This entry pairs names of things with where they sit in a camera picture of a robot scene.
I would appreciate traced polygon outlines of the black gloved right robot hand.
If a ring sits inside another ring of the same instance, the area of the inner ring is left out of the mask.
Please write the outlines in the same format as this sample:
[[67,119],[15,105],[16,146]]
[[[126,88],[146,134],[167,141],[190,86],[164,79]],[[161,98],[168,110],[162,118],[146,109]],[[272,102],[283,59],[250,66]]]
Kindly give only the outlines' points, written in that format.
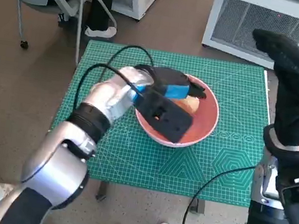
[[259,51],[274,61],[278,79],[274,129],[284,146],[299,146],[299,46],[287,36],[255,29]]

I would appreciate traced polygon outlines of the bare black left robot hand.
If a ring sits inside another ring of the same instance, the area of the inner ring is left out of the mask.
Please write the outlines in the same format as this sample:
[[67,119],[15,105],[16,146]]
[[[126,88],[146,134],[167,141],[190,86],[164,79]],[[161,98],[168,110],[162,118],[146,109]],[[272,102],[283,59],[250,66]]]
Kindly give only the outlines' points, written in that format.
[[155,67],[153,71],[155,79],[152,88],[166,98],[206,98],[205,88],[191,81],[183,72],[166,67]]

